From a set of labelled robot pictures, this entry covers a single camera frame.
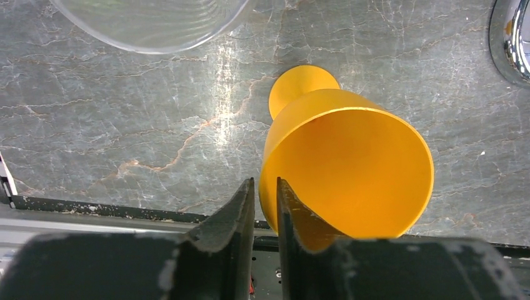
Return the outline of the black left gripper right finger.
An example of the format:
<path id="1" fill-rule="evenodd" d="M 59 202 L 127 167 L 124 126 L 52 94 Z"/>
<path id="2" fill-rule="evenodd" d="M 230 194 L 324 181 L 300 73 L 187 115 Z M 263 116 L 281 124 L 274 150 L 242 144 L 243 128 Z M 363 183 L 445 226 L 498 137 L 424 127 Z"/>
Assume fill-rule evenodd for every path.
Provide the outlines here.
<path id="1" fill-rule="evenodd" d="M 353 239 L 277 180 L 284 299 L 525 299 L 502 254 L 453 237 Z"/>

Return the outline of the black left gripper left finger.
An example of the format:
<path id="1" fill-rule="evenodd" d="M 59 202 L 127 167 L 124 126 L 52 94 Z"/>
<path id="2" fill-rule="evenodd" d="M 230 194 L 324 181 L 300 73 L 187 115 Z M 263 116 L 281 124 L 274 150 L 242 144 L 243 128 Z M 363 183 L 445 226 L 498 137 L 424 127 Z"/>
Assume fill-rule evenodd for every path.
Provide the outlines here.
<path id="1" fill-rule="evenodd" d="M 2 299 L 247 299 L 254 180 L 205 221 L 177 232 L 54 232 L 24 244 Z"/>

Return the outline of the orange plastic wine glass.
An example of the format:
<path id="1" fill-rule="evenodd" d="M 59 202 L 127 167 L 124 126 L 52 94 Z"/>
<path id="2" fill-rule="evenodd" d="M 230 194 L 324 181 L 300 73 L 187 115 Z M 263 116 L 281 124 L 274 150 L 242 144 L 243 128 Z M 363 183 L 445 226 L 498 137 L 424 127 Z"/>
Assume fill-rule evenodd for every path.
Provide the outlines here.
<path id="1" fill-rule="evenodd" d="M 421 217 L 433 192 L 434 163 L 407 121 L 312 65 L 276 79 L 269 112 L 259 200 L 271 229 L 278 229 L 278 178 L 353 238 L 397 238 Z"/>

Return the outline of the clear wine glass back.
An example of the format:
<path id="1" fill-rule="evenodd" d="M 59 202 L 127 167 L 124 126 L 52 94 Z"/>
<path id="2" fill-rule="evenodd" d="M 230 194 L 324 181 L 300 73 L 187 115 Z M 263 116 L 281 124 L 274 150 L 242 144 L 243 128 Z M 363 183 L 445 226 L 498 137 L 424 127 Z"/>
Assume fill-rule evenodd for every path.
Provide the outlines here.
<path id="1" fill-rule="evenodd" d="M 171 54 L 232 31 L 255 1 L 62 0 L 54 6 L 94 38 L 122 50 Z"/>

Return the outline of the chrome wine glass rack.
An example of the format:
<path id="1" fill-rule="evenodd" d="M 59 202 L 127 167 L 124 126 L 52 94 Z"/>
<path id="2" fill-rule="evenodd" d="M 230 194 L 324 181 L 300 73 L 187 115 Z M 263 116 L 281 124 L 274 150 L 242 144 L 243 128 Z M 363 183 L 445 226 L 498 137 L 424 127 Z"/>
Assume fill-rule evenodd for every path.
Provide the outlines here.
<path id="1" fill-rule="evenodd" d="M 529 89 L 529 1 L 494 2 L 489 50 L 497 70 L 512 84 Z"/>

